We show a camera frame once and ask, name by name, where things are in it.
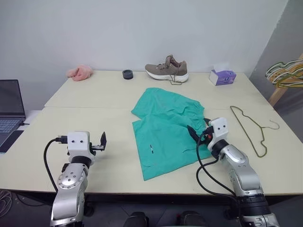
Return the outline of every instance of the white shoe sole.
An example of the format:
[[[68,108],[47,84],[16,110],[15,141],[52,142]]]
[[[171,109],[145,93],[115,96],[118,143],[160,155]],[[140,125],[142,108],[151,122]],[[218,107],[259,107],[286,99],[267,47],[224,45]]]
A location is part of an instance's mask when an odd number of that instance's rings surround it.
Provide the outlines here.
[[[171,81],[173,81],[173,79],[174,79],[174,75],[155,75],[149,71],[146,71],[146,72],[148,73],[148,75],[150,75],[154,79],[162,79],[162,80],[165,79],[165,80],[171,80]],[[188,76],[189,76],[188,73],[183,76],[175,76],[175,82],[183,83],[183,82],[187,81]]]

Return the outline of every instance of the wire hanger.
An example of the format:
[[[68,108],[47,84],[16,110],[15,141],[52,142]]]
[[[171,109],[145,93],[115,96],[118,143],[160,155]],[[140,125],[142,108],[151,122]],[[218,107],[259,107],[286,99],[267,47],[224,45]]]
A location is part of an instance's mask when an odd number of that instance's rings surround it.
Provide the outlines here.
[[[231,108],[231,110],[232,110],[233,115],[235,115],[235,117],[237,118],[237,120],[238,120],[240,126],[242,127],[243,131],[245,132],[247,138],[249,139],[250,144],[252,145],[252,148],[254,149],[256,155],[257,155],[258,157],[264,157],[264,156],[267,154],[267,147],[263,144],[263,142],[265,141],[263,129],[268,128],[268,129],[277,130],[277,129],[280,128],[280,125],[279,125],[277,122],[274,122],[274,121],[272,121],[272,120],[269,120],[270,122],[275,123],[275,124],[277,125],[277,128],[272,128],[272,127],[268,127],[268,126],[267,126],[267,127],[260,126],[260,125],[259,125],[257,122],[255,122],[251,117],[245,115],[244,112],[243,112],[243,110],[241,110],[239,107],[234,106],[234,105],[231,105],[230,108]],[[246,130],[244,129],[243,125],[241,124],[241,122],[240,122],[239,118],[237,117],[236,113],[234,112],[233,108],[236,108],[236,109],[240,110],[241,113],[242,113],[242,115],[243,115],[244,117],[249,118],[252,122],[255,123],[255,125],[257,125],[257,126],[260,128],[261,133],[262,133],[262,141],[260,142],[260,144],[265,148],[265,153],[264,153],[263,155],[259,155],[259,153],[257,152],[257,150],[256,150],[256,148],[255,148],[255,146],[254,146],[254,144],[252,143],[252,140],[250,139],[249,135],[247,134]]]
[[[266,71],[266,78],[276,87],[303,87],[303,59],[278,62]]]

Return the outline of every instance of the floor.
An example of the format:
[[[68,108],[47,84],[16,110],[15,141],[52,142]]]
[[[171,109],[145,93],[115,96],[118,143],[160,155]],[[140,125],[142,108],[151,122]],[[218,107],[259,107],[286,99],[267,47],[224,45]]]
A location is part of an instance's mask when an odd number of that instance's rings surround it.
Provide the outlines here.
[[[27,226],[49,226],[51,207],[30,207],[19,202],[15,194],[13,204],[7,215],[0,218],[1,227],[27,227]],[[26,203],[39,204],[28,198],[20,196]],[[226,206],[190,206],[173,204],[130,204],[130,203],[96,203],[95,213],[92,217],[85,217],[85,227],[122,227],[127,217],[134,211],[143,211],[150,219],[150,227],[162,227],[174,225],[176,217],[185,210],[195,210],[201,213],[212,227],[238,227],[235,220],[225,220],[223,211]],[[303,196],[271,206],[276,214],[281,227],[301,227]]]

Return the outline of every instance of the black tape roll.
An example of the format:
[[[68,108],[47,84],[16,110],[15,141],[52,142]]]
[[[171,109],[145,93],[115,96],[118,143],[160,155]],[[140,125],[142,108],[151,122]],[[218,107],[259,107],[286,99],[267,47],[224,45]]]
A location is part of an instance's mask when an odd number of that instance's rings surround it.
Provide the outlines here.
[[[133,71],[131,71],[131,70],[124,70],[122,72],[122,74],[123,74],[124,79],[132,79],[134,77],[133,76]]]

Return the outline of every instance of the laptop keyboard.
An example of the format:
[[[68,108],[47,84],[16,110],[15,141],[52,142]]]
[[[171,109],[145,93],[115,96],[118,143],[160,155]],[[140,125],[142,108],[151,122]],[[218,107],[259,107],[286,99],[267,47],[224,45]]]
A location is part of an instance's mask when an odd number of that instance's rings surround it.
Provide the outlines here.
[[[9,133],[20,120],[0,120],[0,132]]]

